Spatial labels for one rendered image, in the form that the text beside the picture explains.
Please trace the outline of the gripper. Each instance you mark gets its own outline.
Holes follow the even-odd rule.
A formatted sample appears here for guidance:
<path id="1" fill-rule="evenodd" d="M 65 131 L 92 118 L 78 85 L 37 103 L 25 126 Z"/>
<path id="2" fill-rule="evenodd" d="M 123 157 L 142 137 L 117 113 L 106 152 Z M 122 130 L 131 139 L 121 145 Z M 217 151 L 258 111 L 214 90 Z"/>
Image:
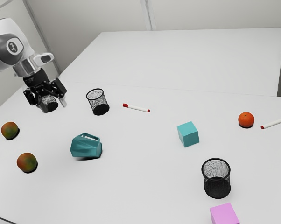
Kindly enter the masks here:
<path id="1" fill-rule="evenodd" d="M 44 69 L 40 69 L 38 72 L 33 73 L 29 77 L 24 77 L 23 81 L 27 86 L 23 93 L 30 105 L 40 105 L 42 100 L 41 96 L 49 95 L 52 87 L 52 94 L 59 99 L 63 107 L 67 106 L 65 100 L 65 94 L 67 90 L 65 86 L 62 84 L 59 78 L 54 79 L 50 83 Z"/>

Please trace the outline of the large black mesh pen holder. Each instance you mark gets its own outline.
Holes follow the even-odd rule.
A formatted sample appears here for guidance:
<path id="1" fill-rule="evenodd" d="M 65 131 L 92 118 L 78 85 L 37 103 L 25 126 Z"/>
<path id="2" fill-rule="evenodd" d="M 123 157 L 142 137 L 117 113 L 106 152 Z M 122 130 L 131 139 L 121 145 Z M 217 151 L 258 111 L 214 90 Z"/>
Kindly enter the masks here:
<path id="1" fill-rule="evenodd" d="M 208 159 L 202 164 L 201 172 L 204 179 L 204 190 L 208 196 L 222 199 L 229 195 L 231 168 L 225 160 Z"/>

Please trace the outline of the small black mesh pen holder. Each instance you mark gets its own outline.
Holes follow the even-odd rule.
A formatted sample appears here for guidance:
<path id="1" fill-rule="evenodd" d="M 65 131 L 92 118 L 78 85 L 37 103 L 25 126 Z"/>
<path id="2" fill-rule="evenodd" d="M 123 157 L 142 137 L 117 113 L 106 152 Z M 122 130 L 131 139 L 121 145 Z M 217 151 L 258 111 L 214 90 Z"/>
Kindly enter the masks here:
<path id="1" fill-rule="evenodd" d="M 58 103 L 53 96 L 47 95 L 41 98 L 39 107 L 44 113 L 49 113 L 58 108 Z"/>

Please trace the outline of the pink cube block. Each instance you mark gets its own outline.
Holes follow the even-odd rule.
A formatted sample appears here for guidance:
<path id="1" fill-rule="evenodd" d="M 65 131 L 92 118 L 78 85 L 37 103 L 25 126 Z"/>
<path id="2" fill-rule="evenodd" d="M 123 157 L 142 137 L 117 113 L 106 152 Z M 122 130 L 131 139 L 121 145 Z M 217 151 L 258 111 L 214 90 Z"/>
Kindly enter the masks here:
<path id="1" fill-rule="evenodd" d="M 231 203 L 211 207 L 210 213 L 212 224 L 240 224 Z"/>

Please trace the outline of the teal faceted mug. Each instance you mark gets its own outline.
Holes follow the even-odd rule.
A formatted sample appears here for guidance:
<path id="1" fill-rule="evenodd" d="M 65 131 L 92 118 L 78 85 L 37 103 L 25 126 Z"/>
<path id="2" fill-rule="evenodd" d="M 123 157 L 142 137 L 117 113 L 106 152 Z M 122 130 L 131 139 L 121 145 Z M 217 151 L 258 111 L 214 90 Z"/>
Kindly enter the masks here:
<path id="1" fill-rule="evenodd" d="M 82 133 L 73 138 L 70 152 L 73 157 L 97 159 L 102 154 L 102 143 L 99 137 Z"/>

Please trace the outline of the orange fruit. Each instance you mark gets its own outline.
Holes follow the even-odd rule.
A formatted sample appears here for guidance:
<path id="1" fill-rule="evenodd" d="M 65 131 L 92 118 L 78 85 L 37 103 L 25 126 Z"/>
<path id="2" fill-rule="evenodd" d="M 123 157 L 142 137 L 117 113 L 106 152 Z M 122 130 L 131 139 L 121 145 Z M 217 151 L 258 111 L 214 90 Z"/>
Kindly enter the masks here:
<path id="1" fill-rule="evenodd" d="M 238 123 L 243 128 L 250 128 L 254 125 L 254 116 L 250 112 L 243 112 L 238 117 Z"/>

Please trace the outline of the red green mango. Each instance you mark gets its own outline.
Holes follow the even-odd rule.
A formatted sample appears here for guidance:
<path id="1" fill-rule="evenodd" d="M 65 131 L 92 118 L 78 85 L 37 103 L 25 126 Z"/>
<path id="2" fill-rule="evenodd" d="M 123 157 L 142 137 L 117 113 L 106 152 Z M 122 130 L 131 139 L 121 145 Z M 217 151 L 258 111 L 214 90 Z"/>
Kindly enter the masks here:
<path id="1" fill-rule="evenodd" d="M 7 140 L 11 140 L 15 138 L 18 135 L 19 130 L 20 129 L 17 126 L 17 124 L 12 121 L 5 123 L 1 127 L 1 133 L 3 137 L 6 138 Z"/>
<path id="2" fill-rule="evenodd" d="M 38 162 L 33 154 L 23 153 L 18 157 L 16 164 L 22 172 L 30 173 L 36 170 Z"/>

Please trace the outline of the teal cube block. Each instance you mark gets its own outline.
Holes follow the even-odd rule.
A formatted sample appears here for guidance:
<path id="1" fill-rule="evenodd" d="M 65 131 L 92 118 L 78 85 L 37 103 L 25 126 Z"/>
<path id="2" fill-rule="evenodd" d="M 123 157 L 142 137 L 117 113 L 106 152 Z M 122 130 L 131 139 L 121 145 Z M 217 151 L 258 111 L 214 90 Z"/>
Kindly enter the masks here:
<path id="1" fill-rule="evenodd" d="M 184 147 L 199 143 L 198 130 L 192 121 L 179 125 L 177 131 Z"/>

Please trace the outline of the white pen with red cap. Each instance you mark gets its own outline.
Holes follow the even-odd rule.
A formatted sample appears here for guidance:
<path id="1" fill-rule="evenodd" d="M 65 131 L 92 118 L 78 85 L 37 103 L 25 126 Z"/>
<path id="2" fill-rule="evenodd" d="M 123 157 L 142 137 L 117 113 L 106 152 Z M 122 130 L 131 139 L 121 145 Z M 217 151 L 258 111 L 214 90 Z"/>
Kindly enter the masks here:
<path id="1" fill-rule="evenodd" d="M 125 108 L 130 108 L 130 109 L 134 109 L 134 110 L 138 110 L 138 111 L 142 111 L 142 112 L 150 112 L 149 109 L 139 107 L 139 106 L 129 105 L 129 104 L 125 104 L 125 103 L 123 103 L 122 106 L 125 107 Z"/>
<path id="2" fill-rule="evenodd" d="M 260 128 L 261 128 L 262 130 L 264 130 L 264 129 L 267 129 L 267 128 L 269 128 L 269 127 L 272 127 L 272 126 L 275 126 L 275 125 L 278 125 L 278 124 L 281 124 L 281 119 L 278 119 L 278 120 L 276 120 L 276 121 L 272 121 L 272 122 L 270 122 L 270 123 L 264 124 L 264 125 L 262 125 Z"/>

